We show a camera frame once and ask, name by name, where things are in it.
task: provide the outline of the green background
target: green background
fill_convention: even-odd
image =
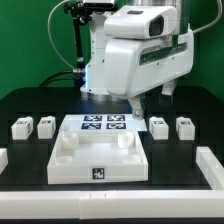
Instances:
[[[47,20],[60,0],[0,0],[0,98],[14,89],[37,87],[50,75],[68,70],[51,47]],[[217,15],[216,0],[192,0],[193,29]],[[190,74],[179,85],[201,86],[224,101],[224,19],[213,28],[195,35],[195,60]],[[55,43],[69,63],[76,65],[70,15],[58,10],[52,19]],[[88,27],[82,28],[84,57],[90,57]],[[58,86],[71,86],[60,82]]]

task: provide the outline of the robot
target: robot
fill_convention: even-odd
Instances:
[[[137,120],[144,118],[144,93],[155,87],[163,85],[162,104],[172,103],[175,80],[193,66],[190,0],[65,0],[58,6],[62,4],[73,19],[78,58],[74,71],[85,74],[83,97],[128,100]],[[91,60],[86,65],[79,26],[87,24]]]

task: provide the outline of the black table surface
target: black table surface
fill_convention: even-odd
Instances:
[[[127,114],[127,101],[97,102],[83,99],[74,88],[23,88],[0,100],[0,148],[7,148],[9,164],[0,175],[0,191],[60,191],[60,190],[202,190],[210,189],[196,164],[196,148],[208,146],[224,163],[224,105],[206,89],[177,87],[172,106],[159,105],[160,88],[146,94],[145,121],[148,127],[152,116],[163,117],[169,125],[167,141],[153,140],[149,131],[139,132],[149,163],[148,181],[132,183],[48,185],[47,164],[57,137],[57,131],[67,114]],[[13,141],[11,126],[20,117],[34,119],[34,131],[26,141]],[[41,117],[55,116],[57,130],[51,140],[37,138],[37,124]],[[176,132],[176,118],[188,117],[196,127],[194,141],[180,141]],[[194,222],[210,219],[141,220],[143,223]],[[46,223],[59,223],[48,220]],[[212,219],[220,223],[222,219]],[[4,223],[29,223],[29,220]],[[136,220],[116,220],[116,223],[135,223]],[[61,223],[76,223],[63,220]]]

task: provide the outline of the white robot body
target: white robot body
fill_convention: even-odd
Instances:
[[[112,37],[149,39],[171,34],[176,25],[177,10],[172,6],[124,6],[105,21],[104,29]]]
[[[194,38],[191,30],[172,47],[161,38],[111,39],[105,55],[105,85],[111,95],[130,99],[190,72]]]

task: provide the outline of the black cable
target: black cable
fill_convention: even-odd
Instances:
[[[47,79],[45,79],[45,80],[39,85],[39,87],[40,87],[40,88],[41,88],[41,87],[44,87],[45,84],[46,84],[47,82],[49,82],[50,80],[52,80],[52,79],[54,79],[54,78],[57,78],[57,77],[59,77],[59,76],[62,76],[62,75],[66,75],[66,74],[73,74],[73,71],[71,70],[71,71],[63,71],[63,72],[56,73],[55,75],[52,75],[52,76],[48,77]]]
[[[52,79],[52,80],[49,80],[48,82],[46,82],[45,85],[43,85],[42,87],[45,88],[45,87],[47,87],[52,82],[74,81],[74,80],[79,80],[79,78],[73,78],[73,79]]]

